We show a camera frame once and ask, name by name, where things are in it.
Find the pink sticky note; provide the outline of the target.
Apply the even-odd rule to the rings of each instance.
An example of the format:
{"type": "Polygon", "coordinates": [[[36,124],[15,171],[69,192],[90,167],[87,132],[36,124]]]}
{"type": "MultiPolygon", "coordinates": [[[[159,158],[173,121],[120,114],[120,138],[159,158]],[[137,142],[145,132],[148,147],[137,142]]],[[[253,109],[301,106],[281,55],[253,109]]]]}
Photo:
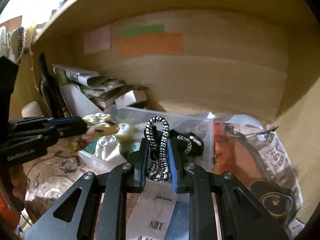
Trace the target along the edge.
{"type": "Polygon", "coordinates": [[[98,28],[84,35],[84,53],[93,54],[111,49],[109,26],[98,28]]]}

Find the orange sticky note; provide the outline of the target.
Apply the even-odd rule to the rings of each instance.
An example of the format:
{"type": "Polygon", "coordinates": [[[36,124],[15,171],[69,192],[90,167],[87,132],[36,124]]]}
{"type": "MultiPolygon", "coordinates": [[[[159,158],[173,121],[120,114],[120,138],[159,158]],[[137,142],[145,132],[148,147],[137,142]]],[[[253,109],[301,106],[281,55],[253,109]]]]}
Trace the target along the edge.
{"type": "Polygon", "coordinates": [[[117,49],[121,58],[143,55],[180,56],[183,54],[182,36],[179,33],[156,33],[120,38],[117,49]]]}

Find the dark wine bottle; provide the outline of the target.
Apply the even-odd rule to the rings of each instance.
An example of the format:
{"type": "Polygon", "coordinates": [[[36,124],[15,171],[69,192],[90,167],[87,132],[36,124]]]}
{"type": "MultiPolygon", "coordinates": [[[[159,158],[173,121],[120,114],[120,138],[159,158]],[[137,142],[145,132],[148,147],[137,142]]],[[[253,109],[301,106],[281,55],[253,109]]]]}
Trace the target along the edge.
{"type": "Polygon", "coordinates": [[[40,94],[50,115],[54,118],[64,118],[64,111],[59,96],[60,89],[56,79],[49,74],[44,53],[37,58],[41,79],[39,84],[40,94]]]}

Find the orange magazine in plastic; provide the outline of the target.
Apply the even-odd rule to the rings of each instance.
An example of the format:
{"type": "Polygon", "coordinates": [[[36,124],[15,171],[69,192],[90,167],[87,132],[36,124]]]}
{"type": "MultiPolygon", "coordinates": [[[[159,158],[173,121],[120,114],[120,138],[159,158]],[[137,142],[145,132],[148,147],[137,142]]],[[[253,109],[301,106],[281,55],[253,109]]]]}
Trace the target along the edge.
{"type": "Polygon", "coordinates": [[[231,172],[285,230],[302,226],[296,214],[303,204],[298,178],[273,130],[215,121],[215,174],[231,172]]]}

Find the beige ceramic mug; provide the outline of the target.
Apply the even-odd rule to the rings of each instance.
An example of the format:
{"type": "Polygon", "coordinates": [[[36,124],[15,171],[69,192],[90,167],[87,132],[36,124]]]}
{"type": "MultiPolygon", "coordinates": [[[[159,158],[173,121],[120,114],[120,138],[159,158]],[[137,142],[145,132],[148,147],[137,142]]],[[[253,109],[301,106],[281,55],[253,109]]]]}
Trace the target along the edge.
{"type": "Polygon", "coordinates": [[[21,109],[21,115],[23,118],[32,117],[32,116],[43,116],[43,112],[38,102],[32,101],[21,109]]]}

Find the white cloth pouch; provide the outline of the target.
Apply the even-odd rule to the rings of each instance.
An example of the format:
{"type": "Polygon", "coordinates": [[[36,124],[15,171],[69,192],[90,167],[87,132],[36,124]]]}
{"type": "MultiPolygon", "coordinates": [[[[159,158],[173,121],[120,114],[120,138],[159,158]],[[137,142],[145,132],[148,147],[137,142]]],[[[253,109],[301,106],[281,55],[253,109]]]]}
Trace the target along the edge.
{"type": "Polygon", "coordinates": [[[104,136],[97,140],[94,156],[109,163],[123,163],[126,159],[120,150],[120,143],[114,135],[104,136]]]}

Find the yellow soft ball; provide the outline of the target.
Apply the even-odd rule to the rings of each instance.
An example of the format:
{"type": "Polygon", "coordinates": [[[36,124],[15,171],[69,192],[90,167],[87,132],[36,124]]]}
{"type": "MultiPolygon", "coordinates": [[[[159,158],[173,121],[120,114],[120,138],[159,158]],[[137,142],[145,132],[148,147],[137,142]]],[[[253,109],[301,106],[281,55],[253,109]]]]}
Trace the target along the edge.
{"type": "Polygon", "coordinates": [[[134,129],[131,125],[122,123],[119,124],[118,132],[114,135],[119,142],[131,140],[134,129]]]}

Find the wooden shelf board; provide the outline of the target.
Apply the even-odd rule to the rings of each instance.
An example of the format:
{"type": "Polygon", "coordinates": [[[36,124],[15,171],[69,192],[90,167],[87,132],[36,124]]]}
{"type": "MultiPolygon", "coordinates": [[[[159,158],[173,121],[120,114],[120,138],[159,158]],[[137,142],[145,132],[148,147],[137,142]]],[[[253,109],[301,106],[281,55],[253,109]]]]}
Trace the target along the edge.
{"type": "Polygon", "coordinates": [[[46,24],[35,43],[137,15],[189,9],[211,12],[239,26],[238,31],[232,31],[226,25],[210,24],[209,29],[216,30],[213,45],[205,36],[199,45],[202,53],[210,48],[216,57],[257,58],[278,53],[267,33],[272,25],[280,29],[289,53],[319,52],[319,24],[304,0],[76,0],[46,24]]]}

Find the white cardboard piece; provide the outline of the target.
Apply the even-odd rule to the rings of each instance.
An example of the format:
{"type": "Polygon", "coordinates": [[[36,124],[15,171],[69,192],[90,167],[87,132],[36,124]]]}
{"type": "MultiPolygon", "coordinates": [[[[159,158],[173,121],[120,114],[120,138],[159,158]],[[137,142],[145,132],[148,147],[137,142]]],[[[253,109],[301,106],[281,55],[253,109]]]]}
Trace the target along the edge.
{"type": "Polygon", "coordinates": [[[118,107],[128,107],[136,105],[137,103],[146,102],[148,99],[143,90],[130,90],[120,97],[115,99],[115,104],[118,107]]]}

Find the green knitted cloth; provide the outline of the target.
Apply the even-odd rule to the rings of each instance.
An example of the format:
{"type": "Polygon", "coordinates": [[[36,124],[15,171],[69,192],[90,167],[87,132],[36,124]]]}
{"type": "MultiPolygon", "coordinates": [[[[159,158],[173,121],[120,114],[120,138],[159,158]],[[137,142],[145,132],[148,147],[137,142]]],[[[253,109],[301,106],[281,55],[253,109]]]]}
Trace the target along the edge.
{"type": "Polygon", "coordinates": [[[131,152],[139,151],[140,148],[140,142],[133,142],[130,146],[131,152]]]}

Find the stack of newspapers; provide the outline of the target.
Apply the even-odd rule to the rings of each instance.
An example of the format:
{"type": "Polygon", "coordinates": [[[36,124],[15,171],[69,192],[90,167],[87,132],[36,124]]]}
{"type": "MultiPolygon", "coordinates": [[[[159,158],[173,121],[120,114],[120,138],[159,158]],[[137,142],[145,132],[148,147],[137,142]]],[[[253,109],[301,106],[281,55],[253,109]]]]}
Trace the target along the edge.
{"type": "Polygon", "coordinates": [[[128,85],[124,80],[103,73],[52,65],[63,99],[69,109],[96,107],[105,110],[115,99],[130,90],[143,90],[143,86],[128,85]]]}

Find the green sticky note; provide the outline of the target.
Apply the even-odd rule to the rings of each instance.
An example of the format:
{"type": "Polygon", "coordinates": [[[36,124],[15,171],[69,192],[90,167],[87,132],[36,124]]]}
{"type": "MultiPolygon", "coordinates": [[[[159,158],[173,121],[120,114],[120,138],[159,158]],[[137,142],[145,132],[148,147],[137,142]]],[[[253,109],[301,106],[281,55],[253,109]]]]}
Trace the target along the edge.
{"type": "Polygon", "coordinates": [[[121,29],[118,36],[119,38],[128,38],[144,34],[156,34],[164,32],[165,26],[163,24],[137,25],[121,29]]]}

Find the clear plastic storage box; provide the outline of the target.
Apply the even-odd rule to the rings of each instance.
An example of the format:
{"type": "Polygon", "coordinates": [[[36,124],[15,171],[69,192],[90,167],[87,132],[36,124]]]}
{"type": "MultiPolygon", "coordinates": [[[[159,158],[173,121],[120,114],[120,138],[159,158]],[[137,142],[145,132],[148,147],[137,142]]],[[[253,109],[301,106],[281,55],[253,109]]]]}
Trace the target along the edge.
{"type": "MultiPolygon", "coordinates": [[[[207,171],[214,169],[213,161],[213,117],[210,112],[203,112],[191,115],[174,115],[164,112],[150,111],[133,107],[108,107],[105,114],[109,114],[117,124],[126,123],[133,127],[134,133],[131,140],[119,142],[121,154],[126,159],[132,153],[130,146],[133,142],[140,142],[142,139],[151,140],[159,152],[161,143],[169,138],[172,129],[178,133],[192,132],[200,137],[204,142],[204,152],[200,157],[189,157],[190,161],[202,166],[207,171]]],[[[100,158],[96,158],[95,147],[97,140],[79,151],[78,155],[82,161],[94,172],[105,173],[122,163],[109,163],[100,158]]]]}

